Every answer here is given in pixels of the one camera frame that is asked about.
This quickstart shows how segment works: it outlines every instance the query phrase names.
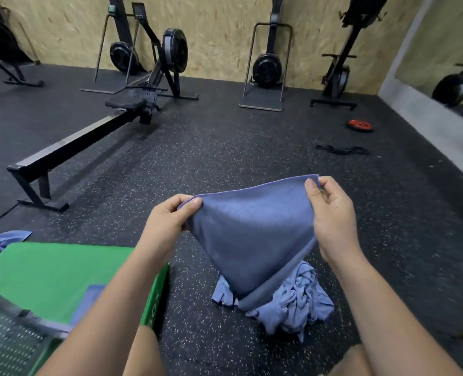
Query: person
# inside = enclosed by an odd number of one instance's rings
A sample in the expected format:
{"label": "person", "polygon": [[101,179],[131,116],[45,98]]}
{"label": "person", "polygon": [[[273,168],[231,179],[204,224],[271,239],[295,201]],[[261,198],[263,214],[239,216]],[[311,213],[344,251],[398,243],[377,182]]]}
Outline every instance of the person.
{"label": "person", "polygon": [[[331,177],[307,179],[322,258],[341,284],[362,344],[330,376],[461,376],[463,371],[421,326],[360,249],[351,199]],[[162,375],[153,331],[138,327],[153,280],[170,259],[181,227],[201,206],[176,195],[151,212],[134,251],[38,376]]]}

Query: leg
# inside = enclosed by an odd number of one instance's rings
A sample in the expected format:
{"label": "leg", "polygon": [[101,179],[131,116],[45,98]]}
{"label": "leg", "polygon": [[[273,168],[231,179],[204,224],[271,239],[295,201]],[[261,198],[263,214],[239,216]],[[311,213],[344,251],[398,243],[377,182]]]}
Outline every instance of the leg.
{"label": "leg", "polygon": [[364,346],[361,344],[350,347],[343,358],[327,376],[372,376],[371,365]]}
{"label": "leg", "polygon": [[132,344],[123,376],[165,375],[157,337],[148,326],[140,326]]}

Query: green platform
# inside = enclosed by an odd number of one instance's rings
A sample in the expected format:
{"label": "green platform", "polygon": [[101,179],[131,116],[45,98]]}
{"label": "green platform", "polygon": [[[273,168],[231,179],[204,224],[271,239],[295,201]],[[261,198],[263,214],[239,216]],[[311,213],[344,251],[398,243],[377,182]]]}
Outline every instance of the green platform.
{"label": "green platform", "polygon": [[[16,243],[0,253],[0,295],[35,315],[68,324],[91,284],[107,284],[133,248]],[[141,324],[153,327],[169,265],[155,278]],[[43,354],[38,369],[58,343]]]}

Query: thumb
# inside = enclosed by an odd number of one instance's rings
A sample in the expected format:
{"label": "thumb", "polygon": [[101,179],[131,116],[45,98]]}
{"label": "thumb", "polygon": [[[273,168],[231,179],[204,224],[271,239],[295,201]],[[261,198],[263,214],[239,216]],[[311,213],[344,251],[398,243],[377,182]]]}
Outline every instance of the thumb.
{"label": "thumb", "polygon": [[183,224],[186,221],[186,219],[188,219],[190,216],[197,212],[201,205],[202,198],[200,196],[197,196],[196,198],[193,198],[188,203],[186,203],[178,211],[174,212],[174,214],[176,214],[178,221],[180,221],[181,224]]}
{"label": "thumb", "polygon": [[317,209],[325,208],[327,206],[327,202],[325,201],[322,192],[318,188],[317,184],[313,181],[313,179],[308,178],[305,181],[305,191],[308,200],[310,200],[310,203],[312,204],[313,212],[315,212]]}

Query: forearm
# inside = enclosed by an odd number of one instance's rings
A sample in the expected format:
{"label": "forearm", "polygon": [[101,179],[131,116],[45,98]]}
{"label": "forearm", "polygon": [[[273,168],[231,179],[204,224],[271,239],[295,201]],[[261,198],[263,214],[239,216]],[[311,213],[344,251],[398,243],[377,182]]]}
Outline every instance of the forearm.
{"label": "forearm", "polygon": [[38,376],[122,375],[158,271],[147,251],[134,250]]}
{"label": "forearm", "polygon": [[366,259],[334,269],[376,376],[463,375]]}

